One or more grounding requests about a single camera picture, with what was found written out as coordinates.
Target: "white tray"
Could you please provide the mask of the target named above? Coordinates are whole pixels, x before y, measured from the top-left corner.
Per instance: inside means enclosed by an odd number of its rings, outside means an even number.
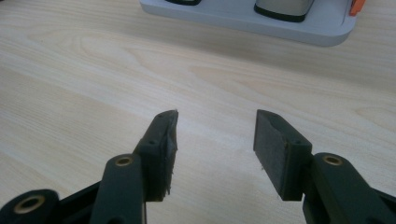
[[[165,0],[140,0],[147,13],[197,21],[236,30],[272,35],[323,47],[341,44],[355,26],[349,16],[352,0],[314,0],[305,21],[267,18],[254,11],[256,0],[202,0],[197,6],[181,6]]]

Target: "gray object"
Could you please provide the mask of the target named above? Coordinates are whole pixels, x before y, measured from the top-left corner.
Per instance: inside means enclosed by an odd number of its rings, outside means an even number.
[[[165,0],[140,0],[150,14],[196,21],[323,47],[345,41],[356,23],[348,12],[352,0],[315,0],[303,22],[279,21],[254,11],[256,0],[202,0],[181,6]]]

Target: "screw hole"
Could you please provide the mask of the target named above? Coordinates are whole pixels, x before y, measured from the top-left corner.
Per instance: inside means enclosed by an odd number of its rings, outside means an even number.
[[[329,163],[330,165],[341,165],[343,161],[341,159],[334,157],[334,156],[324,156],[323,160]]]
[[[384,224],[381,220],[375,218],[375,217],[368,217],[366,218],[366,223],[368,224]]]
[[[46,198],[42,195],[32,195],[20,201],[15,207],[14,212],[16,214],[26,214],[36,210],[40,207]]]
[[[131,164],[133,159],[131,157],[121,157],[118,160],[116,160],[116,165],[118,166],[126,166]]]
[[[122,224],[122,223],[124,223],[124,219],[122,217],[113,217],[107,222],[107,224]]]

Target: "brass insert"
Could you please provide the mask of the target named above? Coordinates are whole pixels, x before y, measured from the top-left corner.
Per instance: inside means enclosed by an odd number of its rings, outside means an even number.
[[[133,162],[134,160],[131,157],[121,157],[116,160],[116,165],[118,166],[126,166]]]
[[[20,201],[15,207],[16,214],[26,214],[36,210],[40,207],[46,198],[43,195],[32,195]]]
[[[343,161],[340,158],[334,156],[324,156],[323,160],[329,163],[330,165],[342,165]]]

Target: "light wood table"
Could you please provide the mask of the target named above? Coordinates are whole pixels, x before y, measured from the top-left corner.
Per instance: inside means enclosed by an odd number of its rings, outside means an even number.
[[[253,152],[257,109],[396,195],[396,3],[367,1],[320,48],[145,13],[137,0],[0,2],[0,206],[64,198],[177,109],[171,194],[148,223],[304,223]]]

